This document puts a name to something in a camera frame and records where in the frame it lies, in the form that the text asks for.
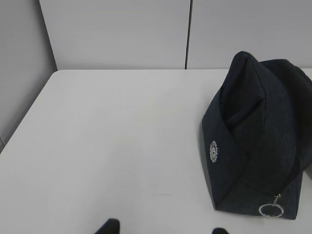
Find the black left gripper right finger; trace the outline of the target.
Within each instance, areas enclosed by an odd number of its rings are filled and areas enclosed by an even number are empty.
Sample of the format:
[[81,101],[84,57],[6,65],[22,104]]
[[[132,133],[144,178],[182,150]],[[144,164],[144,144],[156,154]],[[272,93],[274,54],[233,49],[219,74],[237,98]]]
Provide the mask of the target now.
[[218,227],[213,229],[213,234],[229,234],[229,233],[227,232],[226,229]]

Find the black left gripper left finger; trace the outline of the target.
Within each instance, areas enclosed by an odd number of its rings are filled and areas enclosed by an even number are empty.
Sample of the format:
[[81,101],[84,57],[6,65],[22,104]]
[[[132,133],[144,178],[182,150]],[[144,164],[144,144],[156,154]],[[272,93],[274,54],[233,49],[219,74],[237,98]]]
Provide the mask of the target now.
[[119,234],[120,221],[118,219],[109,218],[95,234]]

